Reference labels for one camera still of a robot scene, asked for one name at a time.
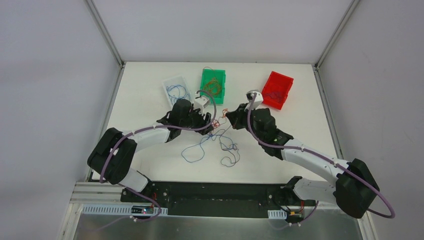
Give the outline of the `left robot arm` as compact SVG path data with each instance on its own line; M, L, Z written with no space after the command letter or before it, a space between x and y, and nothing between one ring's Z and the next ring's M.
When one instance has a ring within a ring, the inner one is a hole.
M204 106L178 100L166 115L151 126L134 131L120 131L114 127L106 130L87 159L87 165L100 174L101 182L133 189L140 202L152 198L149 178L131 168L135 153L153 145L168 143L182 130L206 135L213 130L214 115L204 112Z

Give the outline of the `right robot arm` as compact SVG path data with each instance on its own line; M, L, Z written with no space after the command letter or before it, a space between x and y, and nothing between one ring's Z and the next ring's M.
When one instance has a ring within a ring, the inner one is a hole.
M285 186L284 200L296 205L302 200L336 204L347 215L360 219L370 209L380 188L365 162L332 158L308 148L276 126L268 108L248 111L242 103L226 113L235 130L246 129L258 139L258 145L271 157L301 166L323 180L294 176Z

